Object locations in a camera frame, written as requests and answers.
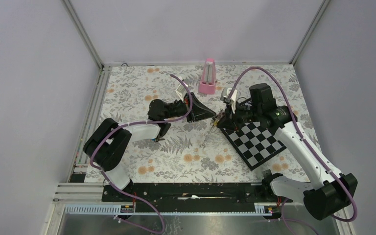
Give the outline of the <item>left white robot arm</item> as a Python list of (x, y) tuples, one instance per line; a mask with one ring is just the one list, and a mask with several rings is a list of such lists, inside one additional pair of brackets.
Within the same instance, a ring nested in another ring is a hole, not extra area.
[(171, 127), (172, 121), (186, 119), (188, 123), (202, 121), (216, 115), (202, 104), (194, 93), (182, 99), (166, 103), (154, 99), (149, 104), (148, 119), (119, 125), (112, 118), (102, 121), (83, 147), (92, 167), (98, 169), (105, 180), (113, 184), (114, 196), (127, 201), (132, 196), (130, 177), (119, 164), (128, 144), (134, 141), (161, 141)]

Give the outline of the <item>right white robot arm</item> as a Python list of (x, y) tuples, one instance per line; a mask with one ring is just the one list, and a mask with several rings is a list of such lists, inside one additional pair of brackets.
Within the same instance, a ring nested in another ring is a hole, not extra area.
[(294, 156), (309, 178), (308, 183), (289, 179), (280, 173), (272, 174), (263, 180), (263, 199), (275, 201), (279, 196), (304, 204), (307, 211), (317, 220), (323, 220), (341, 209), (352, 205), (353, 216), (357, 208), (353, 196), (358, 180), (351, 174), (344, 174), (335, 167), (301, 130), (301, 124), (289, 104), (278, 106), (271, 87), (266, 83), (249, 88), (251, 105), (239, 105), (234, 88), (225, 88), (221, 100), (227, 104), (217, 127), (239, 131), (247, 123), (258, 122), (271, 135), (280, 141)]

